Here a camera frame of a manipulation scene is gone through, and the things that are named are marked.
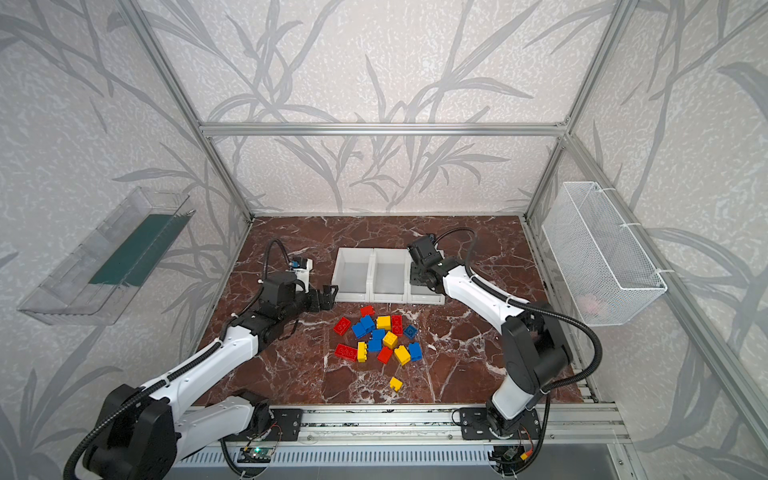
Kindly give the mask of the narrow yellow lego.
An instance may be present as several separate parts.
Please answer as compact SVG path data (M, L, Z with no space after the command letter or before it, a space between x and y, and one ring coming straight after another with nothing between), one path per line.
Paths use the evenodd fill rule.
M357 345L357 361L364 363L367 361L367 343L359 342Z

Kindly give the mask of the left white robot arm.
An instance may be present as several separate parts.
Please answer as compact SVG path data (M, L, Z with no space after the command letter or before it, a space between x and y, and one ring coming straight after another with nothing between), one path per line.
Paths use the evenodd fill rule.
M336 285L316 289L293 270L266 277L205 349L139 387L114 389L94 428L67 460L64 478L76 478L77 467L83 466L103 479L162 479L176 462L216 440L268 430L268 403L253 393L230 396L196 412L189 408L281 338L287 322L332 309L338 291Z

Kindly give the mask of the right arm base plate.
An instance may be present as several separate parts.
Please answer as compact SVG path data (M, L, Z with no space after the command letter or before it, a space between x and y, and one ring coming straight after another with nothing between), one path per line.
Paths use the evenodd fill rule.
M455 423L463 440L538 440L541 421L535 409L523 409L513 419L487 407L464 407L456 410Z

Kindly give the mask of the blue lego placed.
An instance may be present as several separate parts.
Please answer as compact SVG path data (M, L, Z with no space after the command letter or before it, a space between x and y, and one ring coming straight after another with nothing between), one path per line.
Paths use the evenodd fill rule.
M376 324L370 315L366 315L362 317L360 320L360 324L364 328L366 333L371 333L373 330L376 329Z

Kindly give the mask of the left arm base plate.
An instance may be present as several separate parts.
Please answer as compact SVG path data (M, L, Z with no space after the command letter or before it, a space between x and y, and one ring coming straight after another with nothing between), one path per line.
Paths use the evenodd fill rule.
M304 411L300 408L270 409L255 415L254 441L295 442L298 440Z

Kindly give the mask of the long red lego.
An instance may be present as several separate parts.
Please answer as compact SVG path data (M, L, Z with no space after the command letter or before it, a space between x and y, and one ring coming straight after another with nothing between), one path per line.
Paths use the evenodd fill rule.
M334 355L340 359L352 362L358 361L358 350L348 345L338 344L335 348Z

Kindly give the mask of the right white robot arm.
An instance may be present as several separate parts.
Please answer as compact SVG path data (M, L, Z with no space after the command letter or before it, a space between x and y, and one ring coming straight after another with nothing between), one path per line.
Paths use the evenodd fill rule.
M519 299L475 272L471 266L474 244L464 258L443 256L439 241L458 232L473 231L458 227L440 235L421 236L407 245L412 259L411 282L461 302L498 331L506 378L486 402L486 427L492 435L506 438L533 416L541 398L591 376L603 360L603 346L594 330L582 321L551 310L547 303ZM588 337L593 357L581 372L558 379L573 361L565 324Z

